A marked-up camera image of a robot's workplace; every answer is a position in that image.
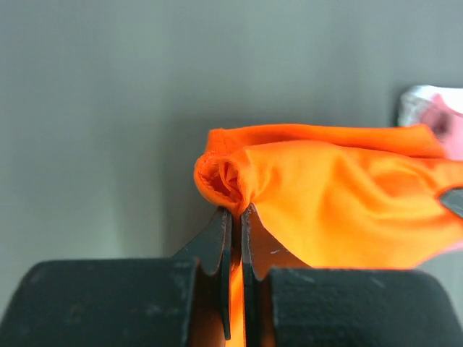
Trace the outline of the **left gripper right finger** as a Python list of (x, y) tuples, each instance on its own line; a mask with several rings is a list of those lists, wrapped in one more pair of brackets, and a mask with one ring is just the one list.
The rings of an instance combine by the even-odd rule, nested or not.
[(241, 217), (249, 346), (460, 346), (447, 292), (419, 270), (315, 269)]

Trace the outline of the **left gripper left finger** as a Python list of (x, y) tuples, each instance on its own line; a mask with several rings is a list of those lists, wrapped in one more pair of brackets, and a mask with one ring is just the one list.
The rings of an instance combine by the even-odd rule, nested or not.
[(1, 319), (1, 344), (223, 346), (231, 234), (232, 216), (220, 208), (171, 257), (40, 262)]

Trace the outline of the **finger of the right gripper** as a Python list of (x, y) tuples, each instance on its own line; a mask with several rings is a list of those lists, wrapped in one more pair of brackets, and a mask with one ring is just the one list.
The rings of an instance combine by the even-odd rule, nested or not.
[(440, 203), (451, 213), (463, 218), (463, 188), (453, 188), (442, 193)]

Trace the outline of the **orange t shirt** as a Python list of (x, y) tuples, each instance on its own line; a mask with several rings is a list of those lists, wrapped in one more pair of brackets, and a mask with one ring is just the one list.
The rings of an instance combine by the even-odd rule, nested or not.
[(255, 207), (313, 267), (408, 269), (462, 240), (462, 219), (438, 201), (462, 186), (462, 162), (422, 125), (215, 129), (194, 180), (234, 216)]

